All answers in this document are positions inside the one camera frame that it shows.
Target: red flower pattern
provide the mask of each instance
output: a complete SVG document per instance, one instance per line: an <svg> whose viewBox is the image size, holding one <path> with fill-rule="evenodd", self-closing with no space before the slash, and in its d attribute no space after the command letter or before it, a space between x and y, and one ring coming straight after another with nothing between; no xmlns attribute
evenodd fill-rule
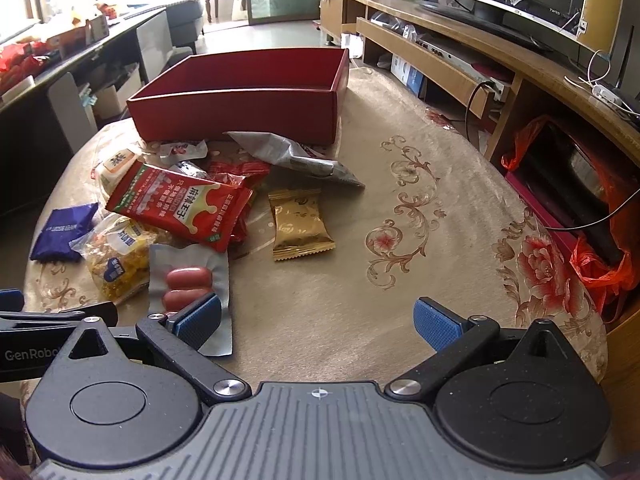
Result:
<svg viewBox="0 0 640 480"><path fill-rule="evenodd" d="M579 311L582 287L575 276L569 278L562 254L550 239L527 236L517 263L531 295L542 300L545 315Z"/></svg>

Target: gold candy wrapper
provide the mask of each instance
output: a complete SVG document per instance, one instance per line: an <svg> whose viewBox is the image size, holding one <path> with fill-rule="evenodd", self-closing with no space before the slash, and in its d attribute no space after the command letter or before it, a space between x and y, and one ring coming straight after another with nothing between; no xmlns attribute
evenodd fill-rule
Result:
<svg viewBox="0 0 640 480"><path fill-rule="evenodd" d="M320 218L319 189L282 190L269 193L276 223L273 259L288 260L335 249Z"/></svg>

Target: tv stand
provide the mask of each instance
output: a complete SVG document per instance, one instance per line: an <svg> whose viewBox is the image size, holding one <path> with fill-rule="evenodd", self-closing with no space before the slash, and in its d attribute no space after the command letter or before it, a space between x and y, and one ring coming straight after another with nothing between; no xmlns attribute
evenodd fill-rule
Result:
<svg viewBox="0 0 640 480"><path fill-rule="evenodd" d="M504 19L506 10L499 9L498 7L491 6L484 2L475 2L473 12L434 2L422 2L420 7L429 12L434 12L435 14L456 20L457 22L466 23L467 25L471 25L471 27L490 32L505 40L513 41L513 43L519 44L539 54L546 52L544 48L541 48L539 44L529 36L525 36L512 28L505 27L502 24L502 20Z"/></svg>

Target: tablecloth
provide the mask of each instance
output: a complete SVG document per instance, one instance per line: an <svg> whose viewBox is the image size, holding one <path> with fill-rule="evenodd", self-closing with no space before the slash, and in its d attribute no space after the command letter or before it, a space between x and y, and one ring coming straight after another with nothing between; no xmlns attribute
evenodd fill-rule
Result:
<svg viewBox="0 0 640 480"><path fill-rule="evenodd" d="M584 287L500 173L429 117L389 76L351 71L338 139L325 151L367 187L322 183L321 214L337 247L274 262L266 191L318 181L272 170L247 241L230 251L234 354L223 366L254 388L263 380L385 384L433 354L412 321L415 300L430 296L463 317L485 314L504 327L552 317L602 378L606 333ZM131 120L102 129L68 165L36 233L52 208L100 199L92 168L109 148L137 140ZM226 160L247 158L232 142L209 149ZM29 311L100 299L83 263L28 263L24 293ZM134 323L147 307L146 292L127 300L120 324ZM24 385L24 398L33 384Z"/></svg>

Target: empty red box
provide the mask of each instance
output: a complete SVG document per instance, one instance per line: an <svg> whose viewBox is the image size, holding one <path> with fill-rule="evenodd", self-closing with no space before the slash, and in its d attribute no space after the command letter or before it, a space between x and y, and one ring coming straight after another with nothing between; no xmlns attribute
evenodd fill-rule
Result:
<svg viewBox="0 0 640 480"><path fill-rule="evenodd" d="M128 104L145 140L219 140L245 131L329 145L348 80L349 53L341 48L202 54L159 75Z"/></svg>

